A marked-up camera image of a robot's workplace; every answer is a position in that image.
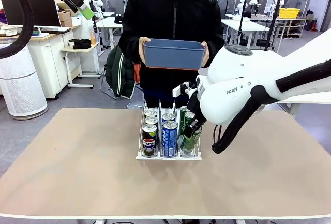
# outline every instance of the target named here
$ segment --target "person's hand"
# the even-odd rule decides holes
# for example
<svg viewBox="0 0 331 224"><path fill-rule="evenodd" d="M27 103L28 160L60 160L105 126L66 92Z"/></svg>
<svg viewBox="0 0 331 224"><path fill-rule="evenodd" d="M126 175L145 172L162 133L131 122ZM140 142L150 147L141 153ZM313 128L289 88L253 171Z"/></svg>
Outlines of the person's hand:
<svg viewBox="0 0 331 224"><path fill-rule="evenodd" d="M206 48L205 54L203 55L203 59L202 59L202 65L201 65L201 67L204 67L209 60L209 48L205 41L202 42L201 45Z"/></svg>
<svg viewBox="0 0 331 224"><path fill-rule="evenodd" d="M151 39L149 39L147 37L139 38L139 57L144 64L145 64L144 44L145 44L145 42L150 42L150 41L151 41Z"/></svg>

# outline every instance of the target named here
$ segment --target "computer monitor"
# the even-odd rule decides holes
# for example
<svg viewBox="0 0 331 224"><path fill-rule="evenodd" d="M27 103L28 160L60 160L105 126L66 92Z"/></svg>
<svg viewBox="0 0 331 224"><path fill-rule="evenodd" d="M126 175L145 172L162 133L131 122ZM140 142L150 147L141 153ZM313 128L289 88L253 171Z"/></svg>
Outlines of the computer monitor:
<svg viewBox="0 0 331 224"><path fill-rule="evenodd" d="M22 26L23 14L18 0L1 0L8 25ZM61 27L55 0L29 0L35 27Z"/></svg>

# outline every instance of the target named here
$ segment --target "white can rack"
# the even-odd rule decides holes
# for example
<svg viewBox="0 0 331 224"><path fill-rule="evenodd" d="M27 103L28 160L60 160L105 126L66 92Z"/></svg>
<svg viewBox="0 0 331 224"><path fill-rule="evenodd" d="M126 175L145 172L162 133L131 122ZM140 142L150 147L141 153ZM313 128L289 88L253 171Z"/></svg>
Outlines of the white can rack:
<svg viewBox="0 0 331 224"><path fill-rule="evenodd" d="M157 155L154 157L146 157L144 156L143 151L143 138L142 138L142 127L145 121L145 111L147 110L156 110L159 119L159 144L157 146ZM194 147L192 152L192 156L190 157L183 157L181 155L180 144L183 141L183 137L177 135L177 152L176 156L174 157L163 157L162 154L162 115L165 113L173 113L176 116L176 122L178 124L178 128L180 126L180 109L176 108L174 104L172 108L162 108L161 104L158 108L148 108L146 104L144 104L143 112L141 115L141 123L140 123L140 134L139 134L139 148L138 148L138 155L136 157L137 160L201 160L201 150L200 150L200 138L197 144Z"/></svg>

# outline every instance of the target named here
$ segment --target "yellow basket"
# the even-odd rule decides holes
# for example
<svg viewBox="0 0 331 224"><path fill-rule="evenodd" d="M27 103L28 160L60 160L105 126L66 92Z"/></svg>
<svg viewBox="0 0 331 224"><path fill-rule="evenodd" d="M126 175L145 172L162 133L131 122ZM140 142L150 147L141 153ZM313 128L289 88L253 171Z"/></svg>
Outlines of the yellow basket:
<svg viewBox="0 0 331 224"><path fill-rule="evenodd" d="M300 12L299 8L281 8L279 10L279 18L295 19Z"/></svg>

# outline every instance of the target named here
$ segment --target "gray floor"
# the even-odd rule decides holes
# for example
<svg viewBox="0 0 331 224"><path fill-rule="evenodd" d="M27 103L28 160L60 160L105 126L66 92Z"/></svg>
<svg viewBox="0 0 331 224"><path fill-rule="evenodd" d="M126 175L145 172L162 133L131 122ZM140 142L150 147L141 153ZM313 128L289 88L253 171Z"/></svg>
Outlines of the gray floor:
<svg viewBox="0 0 331 224"><path fill-rule="evenodd" d="M295 51L302 45L309 42L319 33L305 32L301 39L283 40L280 54L286 56ZM105 53L99 58L100 65L103 66L107 59ZM100 80L98 79L76 79L79 82L92 83L95 85L90 89L64 89L59 100L48 101L49 111L34 120L15 121L9 117L3 97L0 96L0 177L6 172L19 154L31 143L33 138L40 130L52 119L61 109L73 108L127 108L142 104L143 96L140 91L136 91L132 100L119 99L113 100L99 89ZM276 104L267 106L268 109L280 109ZM331 105L306 104L302 105L296 120L331 154ZM162 220L131 220L135 224L162 224ZM208 224L210 220L202 220L203 224ZM12 218L0 218L0 224L76 224L72 220L24 220ZM177 220L169 220L170 224L179 224ZM218 220L217 223L233 224L232 220ZM312 219L312 220L277 220L277 224L327 224L331 223L331 218ZM255 224L255 221L248 221L247 224Z"/></svg>

